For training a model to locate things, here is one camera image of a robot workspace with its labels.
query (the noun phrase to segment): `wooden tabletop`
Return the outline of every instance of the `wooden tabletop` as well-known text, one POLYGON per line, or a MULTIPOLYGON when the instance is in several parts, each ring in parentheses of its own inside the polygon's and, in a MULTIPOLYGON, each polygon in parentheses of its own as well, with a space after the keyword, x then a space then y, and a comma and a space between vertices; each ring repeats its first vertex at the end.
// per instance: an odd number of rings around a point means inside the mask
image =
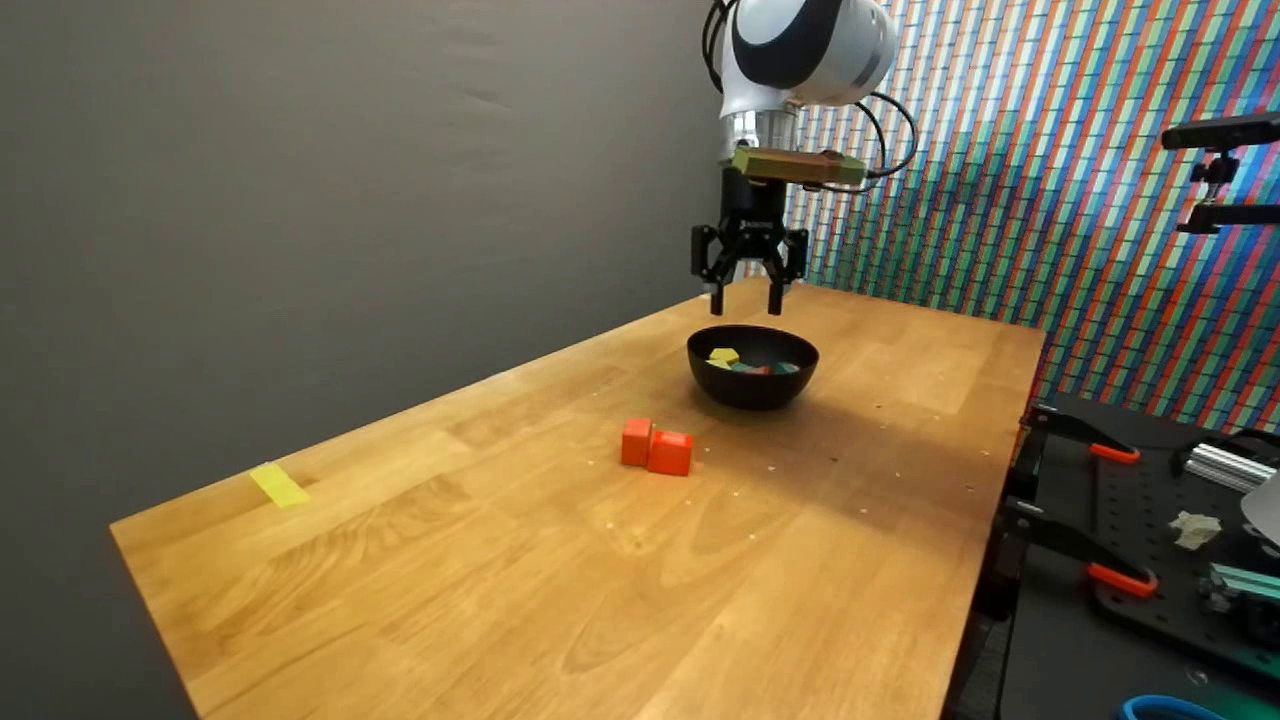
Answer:
POLYGON ((202 718, 939 718, 1040 331, 731 286, 113 524, 202 718), (790 413, 686 336, 777 324, 790 413), (693 475, 619 470, 629 416, 693 475))

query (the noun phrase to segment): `blue handle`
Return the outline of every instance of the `blue handle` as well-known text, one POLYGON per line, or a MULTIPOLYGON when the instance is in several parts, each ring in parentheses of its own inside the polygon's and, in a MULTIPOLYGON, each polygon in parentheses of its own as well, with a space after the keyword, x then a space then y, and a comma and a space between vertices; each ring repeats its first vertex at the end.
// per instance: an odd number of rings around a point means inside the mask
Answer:
POLYGON ((1181 697, 1128 697, 1122 720, 1224 720, 1219 714, 1181 697))

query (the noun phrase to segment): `red object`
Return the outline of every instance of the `red object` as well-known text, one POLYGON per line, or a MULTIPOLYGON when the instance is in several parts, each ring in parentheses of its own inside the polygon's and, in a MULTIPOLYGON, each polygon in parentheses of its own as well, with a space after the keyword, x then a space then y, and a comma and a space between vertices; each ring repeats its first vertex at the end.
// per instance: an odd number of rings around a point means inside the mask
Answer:
POLYGON ((619 459, 632 470, 649 470, 652 426, 645 416, 623 426, 619 459))
POLYGON ((649 444, 649 470, 664 475, 687 475, 693 470, 693 437, 686 432, 655 432, 649 444))
POLYGON ((1158 577, 1124 577, 1124 573, 1117 573, 1107 563, 1090 563, 1084 577, 1103 584, 1103 589, 1114 589, 1114 594, 1122 594, 1122 596, 1128 596, 1128 600, 1152 600, 1158 589, 1160 589, 1158 577))
POLYGON ((1090 457, 1095 457, 1103 466, 1141 466, 1146 459, 1141 450, 1114 450, 1114 444, 1090 444, 1090 457))

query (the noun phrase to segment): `gray wall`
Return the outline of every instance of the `gray wall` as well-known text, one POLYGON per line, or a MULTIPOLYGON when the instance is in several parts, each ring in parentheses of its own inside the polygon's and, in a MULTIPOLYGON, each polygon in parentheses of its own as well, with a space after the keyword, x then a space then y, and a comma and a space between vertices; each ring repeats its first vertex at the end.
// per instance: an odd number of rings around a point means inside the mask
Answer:
POLYGON ((701 16, 0 5, 0 718, 185 714, 109 522, 696 291, 701 16))

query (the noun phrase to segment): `bowl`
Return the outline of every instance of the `bowl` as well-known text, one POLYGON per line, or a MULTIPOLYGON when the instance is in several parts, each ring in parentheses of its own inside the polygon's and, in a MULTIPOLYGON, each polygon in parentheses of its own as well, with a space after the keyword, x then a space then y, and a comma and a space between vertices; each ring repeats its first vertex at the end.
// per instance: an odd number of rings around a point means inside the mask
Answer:
POLYGON ((758 324, 701 329, 686 350, 701 391, 753 413, 790 408, 821 362, 805 336, 758 324))

